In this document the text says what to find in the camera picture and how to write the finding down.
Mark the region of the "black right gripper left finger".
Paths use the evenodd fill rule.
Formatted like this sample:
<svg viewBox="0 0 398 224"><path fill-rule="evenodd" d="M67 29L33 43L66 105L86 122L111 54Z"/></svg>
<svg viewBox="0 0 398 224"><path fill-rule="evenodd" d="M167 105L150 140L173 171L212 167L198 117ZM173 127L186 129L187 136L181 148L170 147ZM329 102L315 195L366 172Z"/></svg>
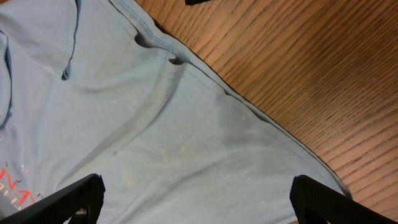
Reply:
<svg viewBox="0 0 398 224"><path fill-rule="evenodd" d="M90 174L1 220L1 224L96 224L105 191L102 176Z"/></svg>

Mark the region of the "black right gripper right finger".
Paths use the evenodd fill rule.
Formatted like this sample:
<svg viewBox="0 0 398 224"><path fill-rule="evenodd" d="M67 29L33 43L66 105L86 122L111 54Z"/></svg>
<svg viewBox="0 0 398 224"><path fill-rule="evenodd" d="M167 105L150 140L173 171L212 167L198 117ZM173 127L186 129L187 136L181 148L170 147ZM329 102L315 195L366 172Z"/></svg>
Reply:
<svg viewBox="0 0 398 224"><path fill-rule="evenodd" d="M299 224L397 224L306 175L293 179L290 201Z"/></svg>

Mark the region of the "light blue printed t-shirt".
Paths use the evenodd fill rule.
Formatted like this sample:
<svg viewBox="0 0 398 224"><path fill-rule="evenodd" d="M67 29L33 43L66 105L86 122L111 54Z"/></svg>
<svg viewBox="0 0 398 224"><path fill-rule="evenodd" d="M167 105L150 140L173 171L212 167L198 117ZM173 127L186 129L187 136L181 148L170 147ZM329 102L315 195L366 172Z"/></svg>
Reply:
<svg viewBox="0 0 398 224"><path fill-rule="evenodd" d="M135 1L1 4L1 216L88 174L100 223L289 223L336 174Z"/></svg>

